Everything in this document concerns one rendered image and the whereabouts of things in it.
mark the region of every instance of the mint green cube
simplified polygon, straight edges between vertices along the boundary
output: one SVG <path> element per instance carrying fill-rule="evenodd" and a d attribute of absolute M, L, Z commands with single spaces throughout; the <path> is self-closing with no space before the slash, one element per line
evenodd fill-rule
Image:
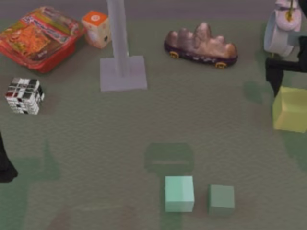
<path fill-rule="evenodd" d="M 229 216 L 235 210 L 235 189 L 227 185 L 209 185 L 209 214 Z"/>
<path fill-rule="evenodd" d="M 191 212 L 194 202 L 192 176 L 165 177 L 166 212 Z"/>

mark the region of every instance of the white pole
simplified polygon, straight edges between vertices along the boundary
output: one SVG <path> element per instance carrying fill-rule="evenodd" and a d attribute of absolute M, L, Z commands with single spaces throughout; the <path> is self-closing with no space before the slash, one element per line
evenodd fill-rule
<path fill-rule="evenodd" d="M 119 77 L 129 77 L 129 56 L 124 0 L 107 0 L 113 55 Z"/>

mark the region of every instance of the red plastic container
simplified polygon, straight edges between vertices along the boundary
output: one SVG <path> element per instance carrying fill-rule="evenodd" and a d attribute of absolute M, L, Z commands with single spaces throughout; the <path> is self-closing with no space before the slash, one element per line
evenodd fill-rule
<path fill-rule="evenodd" d="M 46 73 L 74 52 L 85 33 L 76 20 L 41 7 L 0 33 L 0 52 L 29 69 Z"/>

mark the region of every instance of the brown toy car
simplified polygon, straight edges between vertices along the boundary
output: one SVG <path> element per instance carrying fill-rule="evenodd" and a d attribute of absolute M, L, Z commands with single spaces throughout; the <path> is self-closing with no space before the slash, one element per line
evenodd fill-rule
<path fill-rule="evenodd" d="M 182 28 L 177 33 L 170 31 L 164 42 L 164 49 L 172 58 L 184 58 L 196 62 L 213 64 L 224 69 L 237 62 L 237 48 L 227 44 L 225 38 L 212 38 L 210 26 L 201 23 L 192 33 Z"/>

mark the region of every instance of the toy car wheel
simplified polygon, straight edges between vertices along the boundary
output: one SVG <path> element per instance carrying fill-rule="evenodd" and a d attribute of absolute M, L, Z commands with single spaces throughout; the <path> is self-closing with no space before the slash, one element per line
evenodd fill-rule
<path fill-rule="evenodd" d="M 171 51 L 169 52 L 169 55 L 174 58 L 174 59 L 178 59 L 179 58 L 179 53 Z"/>
<path fill-rule="evenodd" d="M 224 63 L 224 62 L 217 62 L 217 63 L 215 64 L 215 67 L 216 67 L 217 69 L 225 69 L 225 68 L 227 67 L 227 64 Z"/>

